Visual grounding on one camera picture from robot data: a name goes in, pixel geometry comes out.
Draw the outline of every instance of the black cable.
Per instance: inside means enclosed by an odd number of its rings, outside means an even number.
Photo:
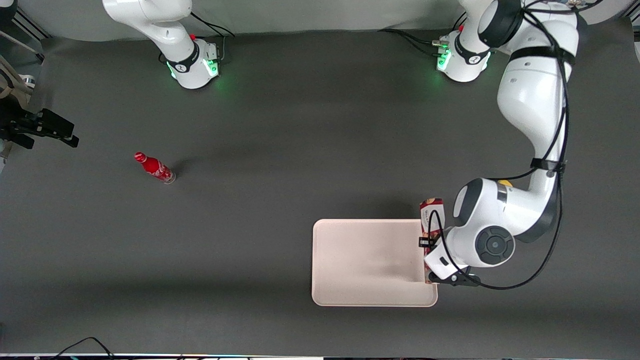
[[[465,16],[467,14],[467,12],[463,12],[462,15],[460,15],[460,17],[458,17],[458,20],[456,20],[456,22],[453,23],[453,26],[451,27],[451,31],[454,31],[455,29],[457,29],[458,26],[458,22],[460,21],[460,19],[462,19],[463,16]],[[462,20],[462,22],[460,23],[460,25],[462,25],[465,21],[467,20],[467,18],[465,18],[464,20]]]
[[[236,34],[232,33],[231,31],[229,31],[229,29],[224,28],[223,26],[215,25],[215,24],[211,24],[210,22],[204,21],[204,20],[202,20],[198,15],[194,14],[193,12],[191,12],[191,16],[193,16],[194,18],[196,18],[197,20],[199,20],[199,21],[200,21],[200,22],[202,22],[203,24],[208,25],[209,27],[212,27],[212,26],[213,26],[213,27],[215,27],[215,28],[222,29],[222,30],[226,31],[227,33],[229,33],[229,35],[231,35],[231,36],[233,36],[233,37],[236,37]]]
[[[538,3],[542,3],[543,1],[547,1],[547,0],[536,0],[531,4],[528,4],[527,7],[531,7],[534,4],[538,4]],[[583,12],[584,10],[590,9],[594,6],[596,6],[597,4],[600,4],[602,1],[604,0],[596,0],[592,3],[588,3],[587,5],[585,5],[582,8],[573,8],[570,10],[544,10],[544,9],[530,9],[531,12],[536,12],[536,13],[579,13],[579,12]]]
[[[4,72],[3,69],[0,69],[0,76],[2,76],[4,80],[6,80],[6,86],[8,88],[13,88],[13,81],[11,80],[9,75],[7,75],[6,72]]]
[[[416,37],[415,35],[411,35],[411,34],[407,33],[406,31],[403,31],[403,30],[385,28],[385,29],[380,29],[378,31],[382,31],[384,33],[396,33],[398,35],[401,35],[401,36],[404,36],[404,37],[408,37],[408,38],[412,39],[413,41],[415,41],[417,43],[424,44],[424,45],[431,45],[431,41],[423,40],[423,39],[421,39],[419,37]]]
[[[100,342],[100,340],[94,338],[93,336],[89,336],[88,338],[84,338],[80,341],[78,341],[77,343],[73,344],[73,345],[69,345],[66,348],[64,348],[61,352],[58,352],[58,355],[55,355],[54,357],[52,357],[51,359],[57,359],[60,357],[60,355],[64,354],[65,352],[67,352],[67,350],[69,350],[70,348],[79,345],[87,340],[93,340],[96,343],[98,343],[98,345],[100,345],[100,347],[102,347],[102,349],[104,350],[104,352],[107,354],[107,356],[109,357],[109,360],[113,360],[113,353],[106,347],[104,346],[103,343]]]
[[[453,23],[453,26],[451,27],[451,31],[454,31],[456,29],[456,25],[458,25],[458,21],[460,21],[462,19],[463,16],[465,16],[467,14],[467,12],[463,12],[462,15],[460,15],[460,17],[458,17],[458,20],[456,20],[456,22]]]
[[[18,9],[16,12],[17,12],[17,13],[18,13],[18,15],[20,15],[24,20],[27,20],[27,22],[31,25],[31,27],[32,27],[32,28],[34,28],[34,29],[38,30],[38,32],[39,32],[40,34],[42,34],[42,37],[44,37],[44,38],[49,38],[49,37],[47,36],[47,34],[45,34],[45,33],[44,33],[44,31],[42,31],[38,26],[36,26],[36,24],[32,23],[32,22],[31,22],[31,20],[29,20],[29,18],[28,18],[28,17],[24,16],[24,14],[20,11],[20,9]]]
[[[382,32],[386,32],[386,33],[397,33],[398,35],[400,35],[403,39],[405,39],[407,42],[409,42],[409,44],[411,44],[411,46],[413,46],[416,50],[420,51],[422,54],[431,56],[433,55],[432,53],[424,50],[423,48],[419,47],[415,42],[411,41],[411,38],[404,36],[403,34],[400,34],[396,31],[389,31],[390,29],[381,29],[378,31],[382,31]]]

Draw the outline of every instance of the dark gray tabletop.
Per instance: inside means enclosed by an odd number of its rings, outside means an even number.
[[[451,211],[467,181],[526,170],[495,101],[506,56],[460,84],[393,34],[245,36],[190,91],[151,42],[50,41],[33,104],[81,141],[14,148],[0,177],[0,350],[637,359],[640,65],[628,20],[588,37],[548,267],[517,290],[441,286],[427,309],[315,305],[312,226],[417,218],[433,196]],[[520,281],[548,242],[477,274]]]

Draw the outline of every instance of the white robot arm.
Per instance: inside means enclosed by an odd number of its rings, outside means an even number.
[[[203,87],[218,76],[216,45],[193,40],[178,22],[191,13],[191,0],[102,0],[102,5],[113,20],[140,31],[160,48],[184,88]]]
[[[564,88],[556,55],[562,53],[568,79],[578,46],[577,14],[532,13],[562,49],[554,52],[547,36],[524,19],[530,15],[524,15],[522,7],[533,2],[460,0],[468,22],[461,33],[453,31],[441,39],[453,39],[454,46],[437,69],[456,81],[475,79],[490,48],[511,55],[500,82],[498,105],[532,142],[535,155],[527,190],[482,178],[460,190],[453,208],[455,226],[445,235],[448,253],[440,240],[424,259],[439,279],[458,272],[452,261],[460,269],[503,264],[513,255],[516,239],[537,240],[556,217],[557,170],[562,167],[564,142]],[[566,11],[569,7],[549,1],[528,9]]]

